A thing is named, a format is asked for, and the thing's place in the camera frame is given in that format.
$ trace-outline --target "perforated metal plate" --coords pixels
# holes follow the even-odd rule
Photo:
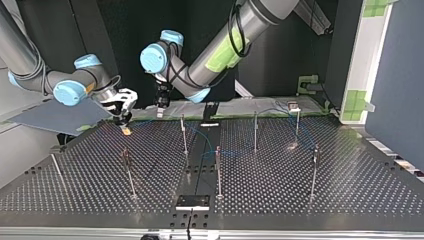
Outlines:
[[[197,122],[187,122],[197,126]],[[189,150],[194,133],[187,131]],[[129,149],[134,198],[121,154]],[[19,214],[169,214],[186,166],[179,121],[141,123],[124,136],[105,123],[57,157],[30,170],[20,185],[0,195],[0,211]]]
[[[199,171],[198,180],[186,173],[179,122],[139,126],[129,137],[104,124],[58,158],[63,182],[49,159],[1,189],[0,226],[168,229],[187,228],[189,222],[192,229],[424,232],[419,180],[336,119],[301,121],[296,146],[288,119],[259,119],[256,154],[251,119],[223,120],[220,128],[205,130],[222,150],[222,200],[213,195],[216,171]],[[193,132],[187,137],[197,156],[191,164],[198,164],[209,146],[196,138],[192,149]],[[315,144],[322,164],[311,198]],[[131,198],[120,162],[124,147],[134,158],[137,199]],[[209,169],[213,158],[204,161]],[[191,218],[175,212],[181,182],[211,195],[210,210]]]
[[[336,119],[301,121],[296,146],[290,119],[259,119],[256,154],[251,119],[221,122],[224,198],[214,212],[224,220],[214,227],[417,230],[409,220],[424,220],[424,185]],[[315,144],[322,164],[311,196]]]

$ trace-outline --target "wire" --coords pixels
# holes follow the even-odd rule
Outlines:
[[[230,38],[230,43],[231,43],[231,46],[233,47],[234,52],[237,54],[237,56],[243,58],[249,55],[251,45],[249,45],[246,49],[246,39],[244,35],[244,29],[241,24],[240,8],[241,8],[241,5],[237,4],[237,0],[235,0],[233,6],[231,7],[230,15],[228,17],[227,29],[228,29],[228,37]],[[233,19],[234,15],[236,16],[236,24],[237,24],[237,28],[239,30],[239,34],[241,38],[240,51],[237,49],[237,46],[236,46],[236,43],[234,42],[234,37],[233,37],[232,28],[234,23],[234,19]]]
[[[312,4],[311,21],[309,22],[309,27],[311,29],[312,29],[312,23],[313,23],[313,19],[314,19],[315,9],[316,9],[316,0],[314,0],[314,3]],[[315,68],[318,71],[318,63],[316,61],[315,49],[314,49],[314,45],[312,43],[312,38],[310,38],[310,40],[311,40],[312,57],[313,57],[314,62],[315,62]],[[320,83],[320,85],[321,85],[322,91],[324,92],[325,97],[330,102],[330,104],[333,106],[333,108],[337,112],[337,114],[340,116],[340,112],[337,110],[336,105],[334,105],[334,103],[331,101],[330,97],[328,96],[327,91],[324,88],[324,84]]]
[[[209,138],[202,132],[200,132],[199,130],[195,129],[194,127],[188,126],[187,124],[184,124],[186,127],[190,128],[192,131],[200,134],[202,137],[204,137],[206,139],[206,142],[208,142],[209,148],[211,151],[213,151],[213,147],[211,144],[211,141],[209,140]]]
[[[240,8],[241,8],[241,5],[237,4],[237,0],[234,1],[233,6],[231,7],[230,15],[228,17],[227,27],[228,27],[228,36],[229,36],[231,46],[233,47],[234,52],[237,54],[237,56],[243,58],[243,57],[246,57],[249,54],[251,44],[249,46],[247,46],[247,48],[246,48],[246,38],[245,38],[243,26],[241,24]],[[241,37],[241,50],[240,51],[237,49],[237,46],[236,46],[235,41],[234,41],[233,31],[232,31],[232,25],[234,23],[234,16],[236,18],[237,28],[239,30],[239,34],[240,34],[240,37]],[[168,59],[169,59],[168,60],[169,61],[169,67],[168,67],[167,72],[166,72],[166,79],[167,79],[168,83],[172,84],[172,82],[175,81],[175,79],[178,78],[179,80],[181,80],[184,84],[186,84],[189,87],[192,87],[192,88],[195,88],[195,89],[207,89],[207,88],[214,88],[214,87],[218,86],[225,79],[225,77],[228,75],[228,68],[226,68],[224,70],[224,72],[221,73],[221,77],[218,80],[215,80],[214,84],[205,85],[205,86],[199,85],[191,78],[189,66],[184,64],[183,66],[180,67],[180,69],[178,69],[178,70],[175,69],[175,67],[174,67],[174,65],[171,61],[172,53],[170,51],[170,47],[174,46],[175,51],[177,52],[177,55],[179,55],[179,50],[178,50],[177,44],[174,43],[174,42],[170,42],[170,43],[166,43],[164,41],[162,41],[162,42],[165,43],[168,46],[167,55],[168,55]],[[174,76],[172,77],[172,79],[169,79],[170,69],[174,72]],[[188,81],[186,81],[186,79],[184,79],[180,75],[181,72],[184,69],[187,69],[186,70],[186,77],[187,77]]]
[[[333,108],[336,111],[337,115],[340,116],[340,112],[339,112],[339,110],[337,110],[336,105],[334,105],[334,103],[331,101],[330,97],[328,96],[327,91],[324,88],[324,84],[322,84],[322,83],[320,83],[320,84],[321,84],[321,88],[322,88],[322,91],[324,92],[325,97],[330,102],[330,104],[333,105]]]
[[[9,12],[13,17],[15,17],[16,19],[18,19],[18,21],[22,24],[23,20],[16,14],[13,12]],[[34,44],[34,42],[25,34],[23,33],[23,35],[25,36],[25,38],[27,39],[29,45],[31,46],[32,50],[34,51],[36,57],[37,57],[37,64],[35,65],[34,70],[31,73],[25,74],[25,75],[19,75],[14,73],[12,70],[9,69],[9,71],[12,73],[12,75],[15,77],[16,80],[18,81],[26,81],[26,80],[31,80],[36,78],[40,73],[41,75],[41,93],[44,96],[47,96],[48,94],[46,93],[46,85],[49,88],[50,92],[53,92],[52,87],[50,86],[50,83],[48,83],[47,80],[47,70],[46,70],[46,63],[44,62],[43,58],[41,57],[40,51],[38,50],[37,46]]]

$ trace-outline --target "dark background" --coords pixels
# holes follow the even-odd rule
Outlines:
[[[338,5],[351,1],[338,2],[317,0],[333,24]],[[140,66],[141,50],[156,42],[161,30],[176,30],[185,37],[182,59],[191,64],[227,22],[232,4],[230,0],[18,0],[29,35],[49,66],[72,72],[76,58],[95,53],[111,75],[122,76],[123,86],[138,92],[136,107],[151,105],[155,95],[154,78]],[[354,37],[355,26],[351,32]],[[317,36],[293,12],[253,43],[251,54],[211,91],[206,101],[235,97],[235,78],[255,96],[293,96],[302,75],[318,74],[325,82],[333,52],[332,37]],[[347,52],[337,56],[335,62],[344,57],[348,66],[351,50]],[[340,92],[345,81],[345,77],[336,79],[342,85],[338,87]],[[174,99],[181,97],[173,92]]]

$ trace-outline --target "metal rod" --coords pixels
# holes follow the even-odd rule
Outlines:
[[[0,1],[0,57],[7,67],[19,75],[29,74],[37,65],[37,57],[27,38]]]
[[[299,121],[300,121],[300,111],[297,112],[297,118],[296,118],[296,137],[299,135]]]
[[[185,126],[184,126],[184,114],[181,115],[181,131],[183,131],[183,139],[184,139],[184,153],[187,155],[188,154],[188,150],[187,150],[187,138],[185,135]]]
[[[135,188],[134,188],[134,182],[132,180],[132,176],[131,176],[131,170],[128,169],[128,178],[130,179],[130,183],[131,183],[131,190],[133,192],[133,196],[137,196],[137,194],[135,193]]]
[[[311,186],[311,201],[315,197],[314,191],[315,191],[316,176],[317,176],[317,164],[314,163],[314,175],[312,177],[312,186]]]
[[[317,169],[318,166],[320,164],[321,161],[321,154],[320,154],[320,149],[319,149],[319,145],[316,144],[315,148],[314,148],[314,156],[313,156],[313,161],[314,161],[314,175],[312,176],[312,186],[311,186],[311,203],[312,200],[315,197],[315,181],[316,181],[316,175],[317,175]]]
[[[221,155],[220,155],[221,148],[219,146],[216,147],[216,155],[215,155],[215,162],[216,162],[216,170],[218,172],[218,199],[222,199],[224,196],[222,195],[221,191]]]
[[[254,151],[256,152],[258,150],[258,143],[257,143],[257,137],[258,137],[258,113],[255,111],[255,146],[254,146]]]
[[[59,174],[59,176],[61,176],[61,177],[62,177],[62,172],[60,171],[59,164],[57,164],[56,156],[55,156],[53,153],[52,153],[52,154],[50,154],[50,156],[51,156],[51,157],[52,157],[52,159],[53,159],[53,163],[54,163],[54,166],[55,166],[55,168],[56,168],[57,173]]]

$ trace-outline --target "metal frame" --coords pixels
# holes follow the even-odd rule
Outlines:
[[[84,141],[97,129],[91,129],[82,134],[76,140],[67,145],[68,150]],[[222,141],[222,126],[211,128],[200,128],[212,145],[220,145]],[[338,131],[351,131],[348,127],[339,126]],[[424,188],[420,181],[410,175],[407,171],[395,164],[392,159],[385,156],[377,148],[371,145],[366,139],[359,140],[360,147],[371,154],[375,160],[386,166],[385,171],[395,174],[403,183],[419,194],[424,196]],[[214,166],[214,159],[207,159],[202,153],[209,151],[209,146],[205,138],[197,136],[187,159],[188,165],[183,173],[176,195],[210,195],[211,202],[215,202],[217,175],[216,171],[202,172],[203,166],[206,170]],[[38,166],[44,168],[52,164],[47,158]],[[25,175],[19,177],[5,188],[1,189],[1,196],[20,186],[26,179]],[[70,237],[141,237],[145,234],[159,235],[162,239],[186,238],[187,229],[193,239],[337,239],[337,238],[371,238],[371,239],[420,239],[424,237],[422,227],[423,215],[417,214],[413,217],[403,216],[401,218],[390,215],[370,217],[366,214],[356,216],[343,216],[337,214],[305,214],[299,215],[237,215],[228,213],[218,213],[215,205],[211,205],[211,210],[203,211],[170,211],[168,213],[129,213],[129,214],[64,214],[54,216],[48,214],[25,214],[19,217],[15,212],[0,212],[0,222],[4,227],[0,227],[0,236],[19,236],[30,238],[37,236],[70,236]]]

